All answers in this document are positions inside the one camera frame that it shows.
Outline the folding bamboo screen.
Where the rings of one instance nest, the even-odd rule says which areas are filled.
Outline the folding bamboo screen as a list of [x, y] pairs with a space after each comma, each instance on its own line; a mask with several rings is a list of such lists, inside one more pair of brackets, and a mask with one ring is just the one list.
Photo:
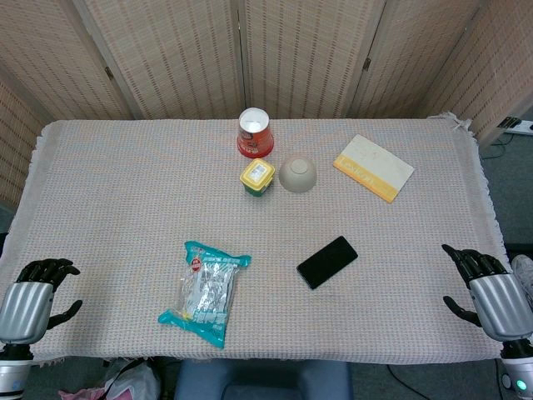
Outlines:
[[0, 0], [0, 205], [70, 119], [424, 118], [533, 106], [533, 0]]

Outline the beige upturned bowl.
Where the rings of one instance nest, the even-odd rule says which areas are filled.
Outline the beige upturned bowl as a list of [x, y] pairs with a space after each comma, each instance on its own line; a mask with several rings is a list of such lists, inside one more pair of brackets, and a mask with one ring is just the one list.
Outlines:
[[308, 192], [316, 185], [316, 165], [305, 155], [293, 154], [281, 165], [279, 181], [291, 193]]

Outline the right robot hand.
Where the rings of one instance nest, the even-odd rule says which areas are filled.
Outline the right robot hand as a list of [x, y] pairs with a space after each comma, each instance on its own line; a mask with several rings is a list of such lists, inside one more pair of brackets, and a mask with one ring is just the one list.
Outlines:
[[482, 328], [498, 342], [533, 335], [533, 309], [514, 274], [491, 255], [473, 249], [458, 250], [447, 244], [441, 247], [456, 265], [475, 307], [468, 311], [444, 296], [445, 305], [454, 315]]

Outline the white plastic bag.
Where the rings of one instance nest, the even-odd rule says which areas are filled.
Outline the white plastic bag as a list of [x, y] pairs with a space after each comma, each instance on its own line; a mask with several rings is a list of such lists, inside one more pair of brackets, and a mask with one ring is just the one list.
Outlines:
[[154, 369], [144, 360], [130, 362], [103, 387], [58, 392], [61, 400], [159, 400], [161, 383]]

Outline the woven beige tablecloth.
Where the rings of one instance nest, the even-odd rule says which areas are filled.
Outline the woven beige tablecloth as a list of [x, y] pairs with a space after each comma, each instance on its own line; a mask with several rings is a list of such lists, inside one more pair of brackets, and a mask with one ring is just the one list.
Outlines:
[[[500, 344], [454, 316], [471, 308], [442, 249], [505, 262], [476, 140], [448, 117], [275, 120], [270, 163], [293, 153], [316, 186], [245, 191], [236, 120], [57, 121], [37, 140], [0, 257], [0, 302], [29, 262], [71, 260], [80, 273], [53, 311], [78, 314], [32, 349], [38, 361], [96, 358], [282, 358], [455, 363], [496, 358]], [[415, 170], [392, 203], [337, 170], [357, 135]], [[343, 236], [358, 258], [311, 290], [296, 267]], [[252, 257], [237, 275], [226, 344], [160, 324], [197, 241]]]

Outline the teal snack packet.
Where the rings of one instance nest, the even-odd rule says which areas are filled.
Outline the teal snack packet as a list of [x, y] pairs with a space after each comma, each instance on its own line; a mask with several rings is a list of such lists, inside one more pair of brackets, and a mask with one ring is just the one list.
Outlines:
[[197, 241], [184, 243], [185, 275], [180, 279], [175, 305], [157, 321], [195, 333], [223, 349], [237, 275], [249, 267], [249, 255], [232, 256]]

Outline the white sneaker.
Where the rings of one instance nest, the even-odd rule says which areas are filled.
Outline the white sneaker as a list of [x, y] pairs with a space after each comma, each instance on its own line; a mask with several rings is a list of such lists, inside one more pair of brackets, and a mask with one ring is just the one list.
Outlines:
[[511, 268], [523, 287], [528, 303], [533, 310], [533, 259], [525, 254], [515, 256]]

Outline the blue chair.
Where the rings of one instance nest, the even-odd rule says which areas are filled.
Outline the blue chair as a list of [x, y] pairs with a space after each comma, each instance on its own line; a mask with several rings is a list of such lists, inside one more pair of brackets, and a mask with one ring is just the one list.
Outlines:
[[353, 400], [350, 364], [323, 360], [182, 362], [174, 400]]

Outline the white yellow booklet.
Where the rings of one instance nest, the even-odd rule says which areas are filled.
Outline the white yellow booklet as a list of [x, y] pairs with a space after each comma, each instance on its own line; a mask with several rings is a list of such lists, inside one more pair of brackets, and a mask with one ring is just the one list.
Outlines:
[[396, 199], [415, 170], [360, 134], [346, 145], [333, 166], [388, 203]]

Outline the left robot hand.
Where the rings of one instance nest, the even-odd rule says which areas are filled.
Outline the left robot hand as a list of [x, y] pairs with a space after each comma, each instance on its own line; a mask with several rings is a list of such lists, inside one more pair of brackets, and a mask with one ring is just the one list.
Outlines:
[[73, 318], [82, 306], [75, 301], [70, 308], [52, 315], [54, 296], [68, 275], [80, 271], [64, 258], [30, 262], [9, 285], [0, 307], [0, 343], [30, 346], [48, 330]]

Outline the black smartphone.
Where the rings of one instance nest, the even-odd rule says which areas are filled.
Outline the black smartphone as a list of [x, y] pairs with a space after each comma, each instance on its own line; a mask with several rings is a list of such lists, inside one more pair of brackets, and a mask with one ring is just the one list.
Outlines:
[[353, 246], [340, 236], [301, 262], [296, 270], [307, 286], [314, 290], [357, 258]]

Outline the white power strip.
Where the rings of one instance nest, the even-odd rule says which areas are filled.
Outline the white power strip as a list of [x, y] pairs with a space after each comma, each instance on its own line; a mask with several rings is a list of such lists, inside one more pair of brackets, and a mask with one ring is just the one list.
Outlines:
[[533, 136], [533, 121], [523, 120], [518, 117], [506, 117], [499, 125], [505, 133]]

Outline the red instant noodle cup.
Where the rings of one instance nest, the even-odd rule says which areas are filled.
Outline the red instant noodle cup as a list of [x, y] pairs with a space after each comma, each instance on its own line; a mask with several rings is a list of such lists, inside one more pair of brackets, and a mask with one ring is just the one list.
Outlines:
[[266, 111], [250, 107], [239, 117], [237, 149], [247, 158], [264, 158], [274, 148], [270, 118]]

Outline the yellow lid green container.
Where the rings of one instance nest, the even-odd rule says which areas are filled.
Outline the yellow lid green container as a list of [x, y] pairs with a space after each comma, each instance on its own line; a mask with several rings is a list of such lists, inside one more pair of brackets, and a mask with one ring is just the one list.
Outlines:
[[261, 158], [253, 159], [240, 175], [245, 190], [254, 197], [261, 197], [270, 187], [275, 167]]

